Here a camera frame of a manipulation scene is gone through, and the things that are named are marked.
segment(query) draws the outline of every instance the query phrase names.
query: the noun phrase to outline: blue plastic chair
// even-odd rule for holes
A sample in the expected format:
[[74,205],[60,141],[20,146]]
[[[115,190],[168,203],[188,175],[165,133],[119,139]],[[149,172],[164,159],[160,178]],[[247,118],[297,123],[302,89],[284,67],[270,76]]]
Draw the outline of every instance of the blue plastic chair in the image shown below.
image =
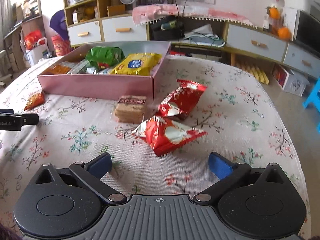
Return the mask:
[[[308,104],[313,103],[317,110],[320,112],[320,78],[318,79],[315,87],[313,88],[312,92],[310,93],[309,97],[305,102],[302,103],[304,108],[307,108]],[[320,123],[317,126],[317,130],[320,133]]]

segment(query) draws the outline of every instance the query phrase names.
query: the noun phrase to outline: floral tablecloth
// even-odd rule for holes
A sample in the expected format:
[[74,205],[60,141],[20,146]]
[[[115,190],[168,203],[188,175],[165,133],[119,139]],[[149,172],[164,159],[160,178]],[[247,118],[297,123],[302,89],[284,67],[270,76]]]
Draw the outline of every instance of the floral tablecloth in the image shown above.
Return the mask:
[[[40,88],[37,74],[57,59],[40,62],[17,78],[0,94],[0,108],[21,113],[28,95]],[[18,231],[13,206],[43,163],[66,168],[107,151],[113,169],[102,181],[127,196],[193,197],[218,181],[207,167],[209,153],[216,151],[253,167],[279,163],[306,204],[307,218],[300,233],[308,239],[310,208],[300,162],[278,112],[255,78],[229,65],[175,56],[169,56],[160,75],[159,100],[177,87],[177,78],[208,86],[184,122],[208,135],[157,158],[145,142],[131,135],[135,126],[110,118],[115,101],[46,95],[46,102],[30,111],[39,114],[38,125],[0,133],[1,223]]]

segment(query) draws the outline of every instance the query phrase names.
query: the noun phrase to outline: white drawer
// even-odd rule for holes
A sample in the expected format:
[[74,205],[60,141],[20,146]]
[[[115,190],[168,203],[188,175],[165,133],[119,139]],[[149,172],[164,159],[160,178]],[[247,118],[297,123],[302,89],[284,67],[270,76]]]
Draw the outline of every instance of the white drawer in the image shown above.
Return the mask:
[[307,73],[314,78],[320,76],[320,59],[293,44],[288,45],[284,64]]
[[136,26],[131,16],[105,19],[102,21],[102,27],[105,41],[147,40],[146,25]]
[[72,46],[83,43],[102,41],[99,21],[69,27],[68,31],[70,44]]
[[282,62],[286,42],[258,31],[230,24],[227,46]]

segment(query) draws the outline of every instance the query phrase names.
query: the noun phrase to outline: yellow snack package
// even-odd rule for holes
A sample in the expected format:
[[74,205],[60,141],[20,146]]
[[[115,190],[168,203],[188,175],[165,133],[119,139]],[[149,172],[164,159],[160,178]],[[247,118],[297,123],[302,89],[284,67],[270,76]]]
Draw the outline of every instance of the yellow snack package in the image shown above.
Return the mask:
[[109,74],[149,76],[150,70],[161,58],[162,55],[157,53],[129,54]]

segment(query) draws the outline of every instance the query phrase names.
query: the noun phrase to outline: yellow egg tray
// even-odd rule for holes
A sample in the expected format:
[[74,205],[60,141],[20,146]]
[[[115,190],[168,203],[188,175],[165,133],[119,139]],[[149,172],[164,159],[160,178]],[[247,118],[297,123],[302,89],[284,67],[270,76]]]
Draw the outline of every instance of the yellow egg tray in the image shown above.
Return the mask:
[[248,73],[250,73],[251,75],[253,75],[256,80],[258,80],[260,83],[262,84],[269,84],[269,79],[268,76],[266,75],[266,73],[261,70],[259,67],[257,66],[253,66],[250,65],[248,63],[241,63],[241,62],[237,62],[236,63],[236,67],[240,68]]

